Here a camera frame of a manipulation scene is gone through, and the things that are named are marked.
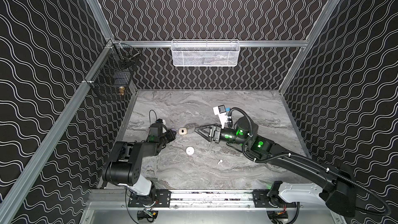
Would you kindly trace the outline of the beige earbud charging case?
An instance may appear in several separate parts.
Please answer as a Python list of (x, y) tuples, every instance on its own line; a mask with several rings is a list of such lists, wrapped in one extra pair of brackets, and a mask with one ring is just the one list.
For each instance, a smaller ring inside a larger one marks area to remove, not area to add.
[(178, 130), (178, 134), (179, 134), (179, 135), (186, 135), (186, 134), (188, 134), (187, 128), (180, 128), (180, 129)]

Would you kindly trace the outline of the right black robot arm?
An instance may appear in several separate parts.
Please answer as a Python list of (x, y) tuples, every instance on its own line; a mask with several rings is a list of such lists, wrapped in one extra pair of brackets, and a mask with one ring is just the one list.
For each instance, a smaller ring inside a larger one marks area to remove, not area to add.
[[(195, 132), (210, 143), (224, 142), (232, 145), (254, 163), (281, 167), (310, 181), (303, 185), (274, 182), (268, 192), (272, 205), (319, 203), (345, 217), (354, 217), (356, 212), (375, 216), (391, 214), (391, 208), (386, 201), (356, 182), (350, 166), (342, 164), (334, 167), (292, 152), (258, 135), (258, 125), (250, 117), (241, 117), (236, 123), (232, 122), (231, 117), (227, 117), (224, 124), (199, 126), (195, 128)], [(359, 190), (380, 202), (383, 210), (357, 206)]]

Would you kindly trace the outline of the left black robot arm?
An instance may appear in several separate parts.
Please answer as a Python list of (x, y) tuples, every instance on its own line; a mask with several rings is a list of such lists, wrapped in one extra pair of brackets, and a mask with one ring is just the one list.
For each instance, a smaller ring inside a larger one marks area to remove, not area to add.
[(102, 172), (102, 180), (124, 187), (132, 198), (145, 207), (156, 204), (156, 188), (153, 182), (141, 174), (142, 160), (154, 157), (176, 139), (177, 131), (161, 122), (149, 127), (149, 134), (142, 142), (116, 142)]

